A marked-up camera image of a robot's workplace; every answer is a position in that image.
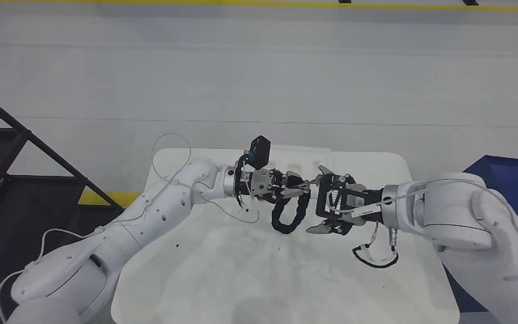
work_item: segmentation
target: floor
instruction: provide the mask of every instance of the floor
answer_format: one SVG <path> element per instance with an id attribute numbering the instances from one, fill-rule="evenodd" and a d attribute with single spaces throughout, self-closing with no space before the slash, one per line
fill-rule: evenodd
<path id="1" fill-rule="evenodd" d="M 514 14 L 237 6 L 0 7 L 0 105 L 105 190 L 151 145 L 391 151 L 415 179 L 518 157 Z M 161 147 L 183 147 L 173 137 Z M 13 173 L 60 173 L 27 149 Z"/>

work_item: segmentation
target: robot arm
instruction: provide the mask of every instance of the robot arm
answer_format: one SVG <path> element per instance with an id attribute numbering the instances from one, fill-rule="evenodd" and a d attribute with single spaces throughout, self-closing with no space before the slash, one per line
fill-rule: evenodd
<path id="1" fill-rule="evenodd" d="M 193 160 L 93 235 L 28 264 L 11 289 L 19 307 L 8 323 L 88 322 L 104 307 L 122 267 L 136 253 L 187 218 L 193 205 L 235 197 L 233 174 L 233 167 Z"/>
<path id="2" fill-rule="evenodd" d="M 516 213 L 480 177 L 449 173 L 367 190 L 349 175 L 329 172 L 320 186 L 317 214 L 326 220 L 308 232 L 346 235 L 354 225 L 377 222 L 389 229 L 393 250 L 397 231 L 423 237 L 464 290 L 502 323 L 516 322 Z"/>

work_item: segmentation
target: yellow stripe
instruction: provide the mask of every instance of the yellow stripe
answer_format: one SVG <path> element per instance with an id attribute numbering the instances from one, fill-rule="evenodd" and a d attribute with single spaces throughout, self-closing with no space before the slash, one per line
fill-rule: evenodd
<path id="1" fill-rule="evenodd" d="M 518 6 L 457 6 L 420 4 L 276 2 L 247 0 L 0 0 L 0 2 L 102 3 L 121 5 L 225 5 L 225 6 L 296 6 L 307 8 L 381 9 L 418 11 L 499 11 L 518 12 Z"/>
<path id="2" fill-rule="evenodd" d="M 140 195 L 137 192 L 125 191 L 108 191 L 108 196 L 115 200 L 116 203 L 123 207 L 128 207 Z M 107 206 L 109 203 L 105 202 L 98 194 L 93 191 L 85 191 L 79 199 L 79 205 L 102 205 Z"/>

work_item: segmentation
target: table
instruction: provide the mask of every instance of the table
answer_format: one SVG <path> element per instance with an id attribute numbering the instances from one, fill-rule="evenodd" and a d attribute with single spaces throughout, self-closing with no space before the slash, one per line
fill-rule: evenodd
<path id="1" fill-rule="evenodd" d="M 220 164 L 234 164 L 240 150 L 193 149 Z M 155 155 L 159 173 L 173 173 L 187 150 Z M 272 146 L 269 167 L 304 178 L 324 164 L 378 189 L 411 181 L 406 162 L 392 153 L 333 152 Z M 151 170 L 146 186 L 158 177 Z M 239 217 L 236 201 L 217 201 Z M 368 242 L 374 224 L 345 236 L 310 235 L 318 224 L 315 201 L 290 235 L 272 229 L 272 206 L 259 203 L 257 224 L 233 220 L 212 205 L 196 206 L 177 228 L 148 245 L 124 267 L 112 304 L 113 320 L 130 323 L 458 323 L 459 311 L 431 244 L 400 233 L 400 261 L 377 270 L 355 259 L 351 249 Z M 296 202 L 281 220 L 291 222 Z M 387 255 L 388 232 L 380 227 L 373 254 Z"/>

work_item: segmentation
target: white cable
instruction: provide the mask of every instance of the white cable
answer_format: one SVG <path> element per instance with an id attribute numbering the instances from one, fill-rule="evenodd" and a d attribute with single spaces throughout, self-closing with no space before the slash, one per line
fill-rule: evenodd
<path id="1" fill-rule="evenodd" d="M 2 292 L 2 287 L 3 285 L 7 282 L 7 280 L 9 280 L 10 277 L 14 276 L 14 275 L 17 275 L 17 274 L 20 274 L 24 271 L 25 269 L 22 269 L 22 270 L 18 270 L 16 272 L 13 272 L 11 273 L 10 275 L 8 275 L 4 280 L 2 280 L 2 282 L 0 283 L 0 293 Z M 4 316 L 3 314 L 3 310 L 2 310 L 2 306 L 0 305 L 0 318 L 2 319 L 2 323 L 7 323 L 7 320 L 6 320 L 6 317 Z"/>
<path id="2" fill-rule="evenodd" d="M 509 203 L 504 198 L 502 198 L 499 195 L 495 194 L 493 191 L 487 189 L 484 185 L 481 185 L 480 183 L 478 183 L 478 182 L 476 182 L 474 180 L 455 179 L 455 178 L 436 179 L 434 181 L 449 181 L 449 182 L 440 184 L 440 185 L 438 185 L 436 187 L 433 187 L 433 188 L 425 188 L 425 189 L 416 190 L 416 191 L 411 192 L 409 194 L 403 194 L 401 196 L 397 196 L 397 197 L 394 197 L 394 198 L 391 198 L 391 199 L 383 200 L 381 202 L 372 203 L 372 204 L 366 205 L 366 206 L 371 206 L 371 207 L 381 206 L 381 205 L 384 205 L 385 203 L 395 202 L 396 200 L 399 200 L 399 199 L 413 197 L 413 196 L 415 196 L 417 194 L 424 194 L 428 190 L 437 189 L 437 188 L 443 187 L 445 185 L 451 185 L 453 183 L 462 182 L 462 183 L 467 183 L 467 184 L 470 184 L 470 185 L 474 185 L 474 186 L 476 186 L 476 187 L 486 191 L 487 193 L 491 194 L 493 197 L 497 198 L 498 201 L 502 205 L 504 205 L 506 207 L 507 211 L 509 212 L 509 215 L 511 216 L 511 221 L 512 221 L 513 225 L 515 226 L 516 230 L 518 230 L 518 223 L 517 223 L 516 217 L 514 217 L 514 211 L 512 210 L 511 205 L 509 205 Z M 359 208 L 362 208 L 362 207 L 359 207 L 359 208 L 353 208 L 353 209 L 347 209 L 347 210 L 339 210 L 339 209 L 336 209 L 334 207 L 331 207 L 330 204 L 329 204 L 329 200 L 327 201 L 327 206 L 329 207 L 329 209 L 331 211 L 335 211 L 335 212 L 340 213 L 340 214 L 351 214 L 351 213 L 355 212 L 356 210 L 358 210 Z"/>
<path id="3" fill-rule="evenodd" d="M 40 249 L 40 255 L 38 255 L 38 258 L 36 259 L 35 262 L 38 262 L 40 261 L 41 258 L 43 258 L 43 253 L 45 251 L 45 238 L 47 237 L 47 234 L 49 234 L 50 232 L 63 232 L 63 233 L 67 233 L 67 234 L 70 234 L 70 235 L 73 235 L 75 237 L 78 237 L 78 238 L 87 238 L 87 237 L 91 237 L 92 235 L 96 234 L 96 231 L 94 232 L 91 232 L 90 234 L 88 235 L 84 235 L 84 236 L 81 236 L 79 234 L 76 234 L 74 232 L 71 232 L 71 231 L 67 231 L 65 229 L 60 229 L 60 228 L 51 228 L 51 229 L 48 229 L 46 230 L 44 233 L 43 233 L 43 236 L 41 237 L 41 249 Z"/>
<path id="4" fill-rule="evenodd" d="M 94 232 L 91 232 L 90 234 L 88 235 L 79 235 L 79 234 L 76 234 L 74 232 L 71 232 L 71 231 L 67 231 L 65 229 L 61 229 L 61 228 L 51 228 L 51 229 L 48 229 L 46 230 L 44 233 L 43 233 L 43 236 L 41 237 L 41 248 L 40 248 L 40 254 L 38 255 L 38 258 L 34 261 L 34 262 L 38 262 L 41 260 L 41 258 L 43 258 L 43 253 L 45 251 L 45 238 L 47 237 L 47 234 L 49 234 L 50 232 L 63 232 L 63 233 L 66 233 L 66 234 L 70 234 L 70 235 L 73 235 L 75 237 L 78 237 L 78 238 L 87 238 L 87 237 L 90 237 L 94 234 L 96 234 L 96 231 Z M 10 275 L 8 275 L 3 281 L 2 283 L 0 283 L 0 294 L 2 293 L 2 287 L 4 285 L 4 283 L 10 278 L 12 277 L 13 275 L 17 275 L 17 274 L 20 274 L 22 272 L 24 272 L 25 269 L 22 269 L 22 270 L 18 270 L 16 272 L 13 272 L 11 273 Z M 6 321 L 6 318 L 3 314 L 3 310 L 2 310 L 2 306 L 0 305 L 0 318 L 2 319 L 2 322 L 3 323 L 7 323 Z"/>
<path id="5" fill-rule="evenodd" d="M 169 179 L 167 179 L 166 177 L 163 177 L 162 175 L 160 175 L 160 173 L 158 172 L 158 170 L 156 169 L 155 167 L 155 162 L 154 162 L 154 153 L 155 153 L 155 146 L 157 144 L 157 142 L 164 136 L 166 135 L 170 135 L 170 134 L 173 134 L 173 135 L 177 135 L 177 136 L 180 136 L 181 138 L 183 138 L 183 140 L 185 141 L 185 143 L 187 143 L 187 146 L 189 148 L 189 157 L 187 158 L 187 160 L 185 161 L 184 165 L 181 166 L 181 168 L 178 169 L 178 171 L 176 171 L 172 177 L 170 177 Z M 185 166 L 189 163 L 189 161 L 191 160 L 191 155 L 192 155 L 192 147 L 191 147 L 191 143 L 189 142 L 188 139 L 186 139 L 182 134 L 178 134 L 178 133 L 166 133 L 166 134 L 163 134 L 162 136 L 158 137 L 155 142 L 153 143 L 153 147 L 151 148 L 151 167 L 153 168 L 153 171 L 155 171 L 156 175 L 167 182 L 167 184 L 157 193 L 156 196 L 154 196 L 152 199 L 151 199 L 151 202 L 153 202 L 153 200 L 155 198 L 157 198 L 159 196 L 159 194 L 162 194 L 162 192 L 165 190 L 165 188 L 168 187 L 168 185 L 175 185 L 172 183 L 172 179 L 174 179 L 176 177 L 176 175 L 178 175 L 178 173 L 180 173 L 181 170 L 183 170 L 185 168 Z M 224 212 L 225 214 L 229 215 L 231 218 L 233 218 L 234 220 L 239 220 L 243 223 L 247 223 L 247 224 L 255 224 L 257 223 L 257 221 L 259 220 L 259 210 L 257 210 L 257 218 L 254 220 L 254 221 L 249 221 L 249 220 L 242 220 L 241 218 L 239 217 L 235 217 L 234 215 L 230 214 L 228 211 L 225 211 L 225 209 L 223 209 L 223 207 L 221 207 L 219 204 L 217 204 L 216 202 L 213 202 L 209 199 L 206 199 L 205 197 L 203 197 L 202 194 L 200 194 L 197 190 L 195 190 L 192 186 L 190 185 L 186 185 L 184 183 L 178 183 L 177 185 L 182 185 L 186 188 L 189 188 L 190 190 L 192 190 L 193 192 L 195 192 L 196 194 L 198 194 L 200 196 L 201 199 L 205 200 L 207 203 L 211 203 L 215 206 L 217 206 L 222 212 Z M 143 215 L 144 215 L 144 212 L 147 211 L 147 207 L 142 211 L 142 214 L 139 215 L 138 217 L 135 217 L 133 219 L 130 219 L 130 220 L 122 220 L 123 222 L 129 222 L 129 221 L 132 221 L 132 220 L 138 220 L 139 218 L 141 218 Z"/>

